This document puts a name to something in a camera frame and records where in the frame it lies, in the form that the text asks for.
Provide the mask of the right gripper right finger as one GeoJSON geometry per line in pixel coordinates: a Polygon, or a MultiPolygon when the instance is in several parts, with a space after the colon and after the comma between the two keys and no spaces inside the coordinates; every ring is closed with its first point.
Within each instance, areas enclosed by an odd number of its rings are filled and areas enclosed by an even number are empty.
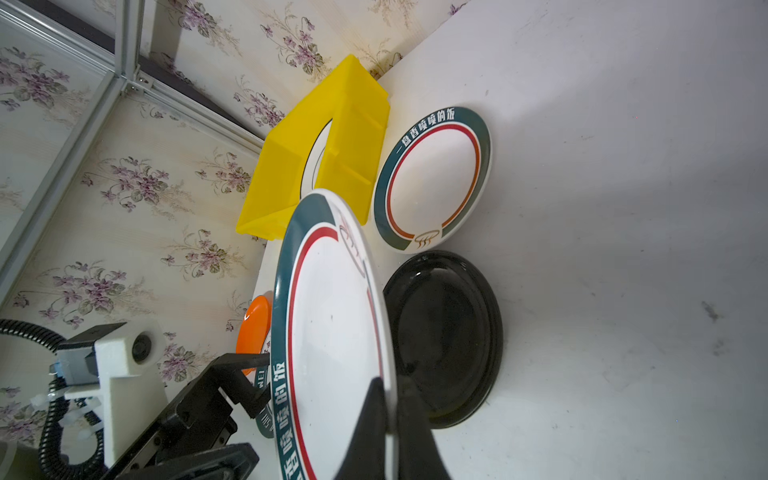
{"type": "Polygon", "coordinates": [[[403,389],[397,405],[398,479],[450,479],[417,392],[403,389]]]}

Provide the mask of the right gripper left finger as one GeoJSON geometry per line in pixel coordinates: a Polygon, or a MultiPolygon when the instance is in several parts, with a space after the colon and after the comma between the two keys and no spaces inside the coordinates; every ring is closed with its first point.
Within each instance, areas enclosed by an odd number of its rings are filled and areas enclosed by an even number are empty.
{"type": "Polygon", "coordinates": [[[336,479],[384,479],[388,411],[383,380],[371,380],[336,479]]]}

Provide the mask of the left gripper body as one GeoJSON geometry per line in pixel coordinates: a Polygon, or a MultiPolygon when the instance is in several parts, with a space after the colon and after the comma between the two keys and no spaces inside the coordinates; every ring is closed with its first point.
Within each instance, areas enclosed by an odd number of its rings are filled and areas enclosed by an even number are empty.
{"type": "Polygon", "coordinates": [[[133,470],[226,446],[236,431],[231,412],[219,387],[186,387],[102,477],[120,479],[133,470]]]}

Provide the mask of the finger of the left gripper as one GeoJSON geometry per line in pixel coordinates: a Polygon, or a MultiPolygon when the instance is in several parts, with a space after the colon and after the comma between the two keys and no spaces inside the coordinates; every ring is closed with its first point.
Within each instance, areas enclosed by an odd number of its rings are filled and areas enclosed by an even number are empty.
{"type": "Polygon", "coordinates": [[[250,444],[226,445],[121,474],[120,479],[247,479],[259,463],[250,444]]]}
{"type": "Polygon", "coordinates": [[[255,419],[271,399],[271,393],[261,393],[243,371],[269,365],[268,354],[227,353],[213,360],[207,370],[213,373],[217,385],[229,399],[241,405],[249,417],[255,419]]]}

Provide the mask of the small green ringed plate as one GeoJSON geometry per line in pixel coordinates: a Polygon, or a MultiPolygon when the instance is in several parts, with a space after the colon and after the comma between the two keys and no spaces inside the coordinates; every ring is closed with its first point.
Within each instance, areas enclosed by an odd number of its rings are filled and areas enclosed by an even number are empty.
{"type": "Polygon", "coordinates": [[[294,210],[276,266],[270,386],[280,473],[331,479],[369,385],[395,404],[389,323],[367,242],[339,195],[316,189],[294,210]]]}

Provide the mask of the white plate black quatrefoil outline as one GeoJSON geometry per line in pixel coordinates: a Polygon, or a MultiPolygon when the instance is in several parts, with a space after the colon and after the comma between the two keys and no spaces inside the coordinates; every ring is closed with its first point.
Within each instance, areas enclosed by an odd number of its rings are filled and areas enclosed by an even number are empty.
{"type": "Polygon", "coordinates": [[[323,129],[320,131],[320,133],[316,137],[310,149],[310,152],[307,157],[305,167],[302,173],[302,177],[301,177],[300,195],[299,195],[300,199],[304,198],[306,195],[308,195],[312,190],[316,188],[317,178],[318,178],[319,170],[325,154],[326,145],[328,142],[328,137],[330,135],[332,123],[333,123],[333,120],[329,120],[324,125],[323,129]]]}

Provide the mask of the green red ringed plate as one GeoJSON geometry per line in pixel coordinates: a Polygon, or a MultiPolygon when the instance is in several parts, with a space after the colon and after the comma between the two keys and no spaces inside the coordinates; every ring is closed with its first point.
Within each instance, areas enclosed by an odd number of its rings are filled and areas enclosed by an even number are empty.
{"type": "Polygon", "coordinates": [[[377,178],[372,214],[390,249],[415,254],[453,236],[477,206],[492,170],[485,120],[464,106],[420,118],[396,141],[377,178]]]}

